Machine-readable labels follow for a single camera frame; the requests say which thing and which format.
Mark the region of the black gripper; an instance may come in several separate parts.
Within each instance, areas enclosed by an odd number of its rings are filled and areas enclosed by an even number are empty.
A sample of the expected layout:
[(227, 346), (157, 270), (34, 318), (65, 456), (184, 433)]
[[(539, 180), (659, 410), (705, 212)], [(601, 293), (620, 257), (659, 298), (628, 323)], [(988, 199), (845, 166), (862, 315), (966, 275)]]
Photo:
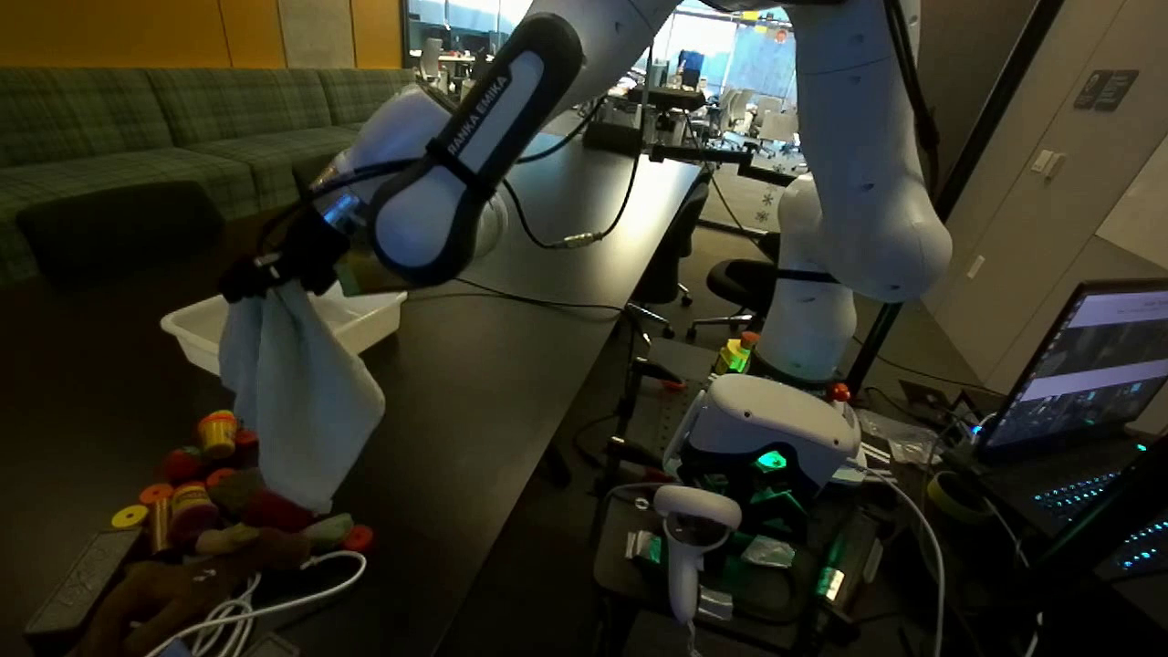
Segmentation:
[(299, 282), (308, 293), (324, 293), (348, 249), (352, 237), (344, 228), (330, 226), (317, 212), (299, 212), (275, 249), (236, 257), (218, 277), (218, 293), (227, 301), (262, 294), (289, 282)]

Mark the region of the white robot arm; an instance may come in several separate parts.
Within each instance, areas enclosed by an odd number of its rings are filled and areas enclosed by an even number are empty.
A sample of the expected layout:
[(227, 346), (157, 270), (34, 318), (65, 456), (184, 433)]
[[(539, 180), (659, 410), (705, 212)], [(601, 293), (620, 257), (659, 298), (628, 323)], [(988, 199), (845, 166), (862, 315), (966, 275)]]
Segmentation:
[[(683, 0), (533, 0), (485, 74), (448, 101), (391, 96), (289, 209), (289, 232), (223, 277), (227, 298), (286, 282), (322, 293), (358, 237), (404, 288), (458, 277), (480, 217), (558, 114), (601, 97)], [(786, 379), (829, 379), (859, 307), (912, 301), (946, 275), (954, 232), (928, 180), (921, 0), (705, 0), (779, 7), (797, 41), (797, 153), (779, 209), (779, 284), (755, 356)]]

